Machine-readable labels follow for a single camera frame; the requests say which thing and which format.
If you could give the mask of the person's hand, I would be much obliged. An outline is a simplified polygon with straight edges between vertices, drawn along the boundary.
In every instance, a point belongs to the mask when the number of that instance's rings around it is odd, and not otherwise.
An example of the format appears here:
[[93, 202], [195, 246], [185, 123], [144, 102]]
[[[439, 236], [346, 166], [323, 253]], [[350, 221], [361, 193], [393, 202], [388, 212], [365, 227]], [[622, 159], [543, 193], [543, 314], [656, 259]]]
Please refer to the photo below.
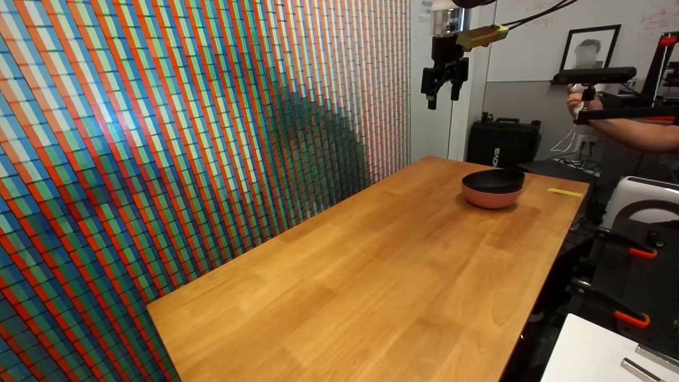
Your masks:
[[586, 100], [586, 89], [581, 85], [571, 85], [567, 96], [567, 108], [571, 117], [579, 121], [584, 112], [603, 110], [603, 102], [598, 96]]

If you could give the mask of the person's forearm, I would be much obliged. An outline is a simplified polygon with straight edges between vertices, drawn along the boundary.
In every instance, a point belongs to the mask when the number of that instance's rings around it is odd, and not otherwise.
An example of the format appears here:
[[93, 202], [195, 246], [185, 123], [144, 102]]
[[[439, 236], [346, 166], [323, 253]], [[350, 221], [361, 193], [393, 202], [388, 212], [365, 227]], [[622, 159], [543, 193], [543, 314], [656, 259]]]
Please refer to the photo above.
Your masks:
[[592, 127], [639, 151], [679, 151], [679, 127], [634, 119], [594, 119]]

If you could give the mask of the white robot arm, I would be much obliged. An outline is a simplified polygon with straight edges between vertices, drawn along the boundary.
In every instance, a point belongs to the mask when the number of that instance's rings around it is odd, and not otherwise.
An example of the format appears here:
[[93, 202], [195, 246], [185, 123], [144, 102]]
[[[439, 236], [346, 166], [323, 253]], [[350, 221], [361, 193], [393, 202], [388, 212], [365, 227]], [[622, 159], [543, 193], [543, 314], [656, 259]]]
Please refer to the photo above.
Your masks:
[[475, 47], [488, 47], [501, 36], [499, 25], [469, 25], [469, 11], [492, 4], [494, 0], [435, 0], [433, 2], [433, 64], [422, 70], [420, 93], [426, 98], [426, 108], [437, 108], [437, 96], [443, 85], [450, 85], [450, 98], [458, 100], [465, 81], [469, 79], [467, 53]]

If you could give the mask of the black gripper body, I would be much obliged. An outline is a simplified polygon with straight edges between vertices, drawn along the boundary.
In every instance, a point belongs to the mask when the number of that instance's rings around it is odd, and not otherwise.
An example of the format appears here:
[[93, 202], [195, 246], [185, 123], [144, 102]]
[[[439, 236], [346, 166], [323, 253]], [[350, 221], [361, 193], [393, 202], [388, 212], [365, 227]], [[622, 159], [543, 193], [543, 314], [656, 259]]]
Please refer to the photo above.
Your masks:
[[456, 45], [456, 36], [435, 36], [431, 47], [433, 66], [422, 70], [422, 91], [439, 91], [452, 79], [469, 79], [469, 59]]

